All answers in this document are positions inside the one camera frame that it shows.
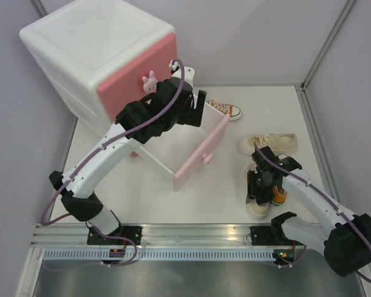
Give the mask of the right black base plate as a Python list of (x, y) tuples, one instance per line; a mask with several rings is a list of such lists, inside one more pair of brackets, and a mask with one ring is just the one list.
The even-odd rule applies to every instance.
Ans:
[(276, 246), (278, 244), (269, 225), (251, 226), (250, 237), (253, 246)]

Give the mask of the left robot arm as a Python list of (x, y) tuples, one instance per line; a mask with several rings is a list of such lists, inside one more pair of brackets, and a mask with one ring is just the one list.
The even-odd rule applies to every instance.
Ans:
[(73, 169), (53, 171), (49, 180), (69, 215), (99, 229), (110, 245), (122, 239), (122, 225), (95, 194), (101, 180), (126, 156), (176, 124), (199, 127), (207, 93), (178, 78), (158, 83), (155, 92), (126, 104), (108, 132)]

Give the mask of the white plastic shoe cabinet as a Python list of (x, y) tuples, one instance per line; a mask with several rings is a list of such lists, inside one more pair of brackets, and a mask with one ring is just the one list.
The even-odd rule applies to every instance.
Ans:
[(68, 109), (99, 136), (113, 122), (97, 86), (174, 27), (125, 1), (74, 1), (19, 35)]

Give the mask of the pink pig drawer knob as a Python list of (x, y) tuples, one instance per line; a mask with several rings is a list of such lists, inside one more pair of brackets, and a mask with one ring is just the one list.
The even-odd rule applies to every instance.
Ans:
[(203, 158), (203, 164), (208, 165), (214, 158), (214, 155), (212, 153), (204, 153), (202, 155), (202, 158)]

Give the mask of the aluminium corner frame post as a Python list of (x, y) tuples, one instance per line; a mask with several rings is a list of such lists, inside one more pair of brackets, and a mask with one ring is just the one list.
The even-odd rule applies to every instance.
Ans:
[(334, 22), (328, 36), (325, 38), (325, 41), (320, 48), (317, 57), (314, 59), (311, 68), (309, 69), (305, 79), (300, 84), (301, 92), (304, 92), (306, 88), (310, 85), (315, 73), (323, 62), (327, 52), (330, 50), (331, 46), (336, 40), (336, 37), (339, 35), (343, 25), (347, 21), (350, 13), (352, 12), (354, 6), (358, 3), (358, 0), (347, 0), (341, 9), (339, 16)]

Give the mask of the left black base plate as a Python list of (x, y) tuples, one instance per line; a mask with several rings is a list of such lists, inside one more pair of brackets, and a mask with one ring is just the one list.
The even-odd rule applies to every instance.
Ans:
[(130, 241), (138, 246), (141, 242), (143, 231), (141, 226), (125, 225), (110, 235), (102, 236), (94, 226), (88, 229), (87, 244), (94, 246), (128, 245)]

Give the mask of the cream sneaker with laces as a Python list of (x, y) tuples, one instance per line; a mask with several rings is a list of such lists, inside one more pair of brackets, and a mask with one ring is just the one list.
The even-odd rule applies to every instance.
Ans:
[[(255, 171), (256, 164), (254, 161), (249, 160), (245, 163), (243, 169), (243, 177), (245, 182), (245, 189), (247, 190), (247, 173), (249, 171)], [(269, 204), (262, 204), (258, 205), (255, 200), (246, 200), (245, 208), (250, 218), (254, 220), (263, 220), (268, 216), (270, 205)]]

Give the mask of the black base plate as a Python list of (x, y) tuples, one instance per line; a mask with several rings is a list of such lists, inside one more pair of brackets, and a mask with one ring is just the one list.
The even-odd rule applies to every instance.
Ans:
[(276, 246), (278, 244), (269, 225), (251, 226), (250, 237), (253, 246)]
[(110, 235), (102, 236), (94, 226), (88, 229), (87, 244), (94, 246), (128, 245), (130, 241), (138, 246), (141, 242), (143, 231), (141, 226), (125, 225)]

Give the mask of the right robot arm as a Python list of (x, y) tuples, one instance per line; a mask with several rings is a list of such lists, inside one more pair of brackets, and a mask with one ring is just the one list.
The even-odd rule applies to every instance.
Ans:
[(251, 155), (255, 168), (247, 173), (246, 202), (251, 212), (282, 204), (295, 197), (316, 219), (309, 223), (293, 212), (271, 220), (266, 228), (268, 244), (294, 241), (321, 254), (330, 268), (346, 277), (371, 263), (371, 217), (357, 215), (319, 189), (293, 157), (279, 158), (269, 146)]

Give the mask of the pink bunny drawer knob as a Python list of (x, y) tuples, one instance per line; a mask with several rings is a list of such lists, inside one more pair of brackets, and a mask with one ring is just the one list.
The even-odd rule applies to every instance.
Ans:
[(143, 82), (143, 91), (147, 94), (156, 92), (158, 81), (155, 77), (154, 71), (149, 72), (149, 76), (143, 76), (142, 77)]

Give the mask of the light pink drawer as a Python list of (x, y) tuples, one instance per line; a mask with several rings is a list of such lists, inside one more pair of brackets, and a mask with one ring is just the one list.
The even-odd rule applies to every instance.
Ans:
[(173, 191), (178, 192), (204, 166), (202, 155), (213, 153), (228, 123), (228, 115), (205, 103), (200, 127), (175, 124), (171, 130), (151, 138), (135, 152), (167, 177), (172, 182)]

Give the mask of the aluminium mounting rail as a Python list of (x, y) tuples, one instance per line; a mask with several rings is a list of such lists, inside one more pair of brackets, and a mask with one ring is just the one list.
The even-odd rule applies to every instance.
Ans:
[[(143, 248), (251, 248), (250, 227), (258, 224), (125, 224), (141, 226)], [(37, 225), (32, 246), (81, 248), (87, 246), (84, 223)]]

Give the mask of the dark pink drawer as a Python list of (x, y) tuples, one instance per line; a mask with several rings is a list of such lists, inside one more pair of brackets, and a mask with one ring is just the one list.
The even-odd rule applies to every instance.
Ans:
[(170, 78), (169, 63), (175, 58), (176, 35), (169, 33), (100, 83), (96, 91), (111, 122), (115, 122), (126, 104), (138, 101), (147, 94), (148, 90), (143, 86), (150, 72), (154, 72), (158, 81)]

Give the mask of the orange sneaker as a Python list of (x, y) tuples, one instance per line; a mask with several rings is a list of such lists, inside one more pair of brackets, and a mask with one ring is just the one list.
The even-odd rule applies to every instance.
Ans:
[(238, 106), (224, 104), (214, 100), (208, 100), (208, 104), (224, 115), (229, 115), (230, 121), (237, 121), (242, 117), (242, 111)]
[(286, 201), (287, 194), (288, 193), (284, 189), (279, 189), (277, 186), (275, 186), (273, 188), (273, 198), (271, 203), (274, 205), (283, 205)]

